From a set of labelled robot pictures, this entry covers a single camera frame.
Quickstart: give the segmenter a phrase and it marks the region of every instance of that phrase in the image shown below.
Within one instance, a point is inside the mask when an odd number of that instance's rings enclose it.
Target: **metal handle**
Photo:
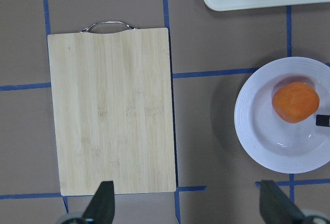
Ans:
[[[109,22],[97,22],[97,23],[94,23],[94,24],[90,25],[89,27],[86,27],[85,29],[81,30],[80,32],[89,32],[89,30],[91,30],[92,27],[94,27],[96,25],[99,25],[99,24],[115,24],[115,23],[122,24],[122,25],[124,25],[125,27],[127,27],[128,29],[131,29],[131,30],[137,29],[136,27],[132,27],[132,26],[127,25],[127,24],[125,24],[123,22],[110,22],[109,21]]]

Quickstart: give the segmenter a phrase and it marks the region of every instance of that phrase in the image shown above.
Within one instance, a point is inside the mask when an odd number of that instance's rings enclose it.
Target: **bamboo cutting board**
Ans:
[[[166,28],[48,36],[61,194],[173,192]]]

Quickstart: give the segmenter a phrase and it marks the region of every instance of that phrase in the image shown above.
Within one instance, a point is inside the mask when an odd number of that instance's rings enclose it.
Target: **orange fruit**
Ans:
[[[275,112],[286,122],[298,123],[319,108],[320,98],[306,83],[292,82],[280,88],[273,96]]]

